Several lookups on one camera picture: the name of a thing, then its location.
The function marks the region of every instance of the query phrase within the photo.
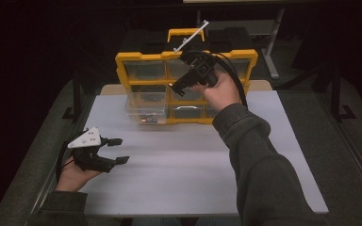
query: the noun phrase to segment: hand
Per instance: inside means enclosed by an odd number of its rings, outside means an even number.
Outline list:
[[[82,170],[75,163],[71,156],[66,161],[65,167],[62,169],[56,191],[72,191],[76,192],[81,189],[90,179],[98,176],[102,172],[94,170]]]
[[[223,110],[228,105],[240,103],[237,86],[230,75],[217,70],[214,74],[218,81],[213,88],[197,84],[190,89],[202,93],[210,106],[217,111]]]

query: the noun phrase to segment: white plastic part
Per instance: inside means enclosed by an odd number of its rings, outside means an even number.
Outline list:
[[[72,149],[98,145],[101,145],[101,137],[98,128],[93,127],[77,139],[73,140],[73,142],[69,143],[67,147]]]
[[[184,47],[184,45],[186,45],[190,40],[192,40],[193,37],[195,37],[199,32],[201,32],[201,30],[204,29],[207,25],[208,21],[204,21],[204,24],[201,26],[201,28],[195,31],[195,33],[193,33],[189,38],[184,39],[182,44],[178,48],[174,48],[174,52],[177,53],[178,51],[180,51],[180,49]]]

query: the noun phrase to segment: person's left hand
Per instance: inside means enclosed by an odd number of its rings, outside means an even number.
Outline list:
[[[76,192],[81,189],[90,179],[102,172],[94,170],[82,170],[75,163],[73,157],[69,157],[65,167],[62,169],[56,191]]]

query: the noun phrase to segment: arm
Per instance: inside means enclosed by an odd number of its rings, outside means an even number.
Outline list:
[[[49,193],[45,203],[28,219],[27,225],[87,226],[84,207],[87,194],[77,192],[87,181],[101,172],[82,170],[69,158],[63,168],[56,190]]]
[[[236,174],[237,208],[243,225],[325,225],[305,201],[299,179],[288,160],[269,140],[271,128],[239,104],[235,84],[217,72],[212,89],[196,86],[219,114],[213,126],[230,149]]]

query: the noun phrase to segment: dark background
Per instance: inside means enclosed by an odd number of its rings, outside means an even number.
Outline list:
[[[94,93],[118,82],[114,57],[126,29],[165,30],[194,27],[196,22],[191,8],[182,13],[165,8],[131,12],[111,8],[132,1],[60,2],[0,0],[0,201],[74,73],[80,74],[83,89]],[[202,15],[208,20],[247,20],[271,18],[273,12],[257,6],[206,9]],[[278,38],[293,37],[304,40],[293,67],[309,70],[332,58],[362,97],[362,4],[289,6]]]

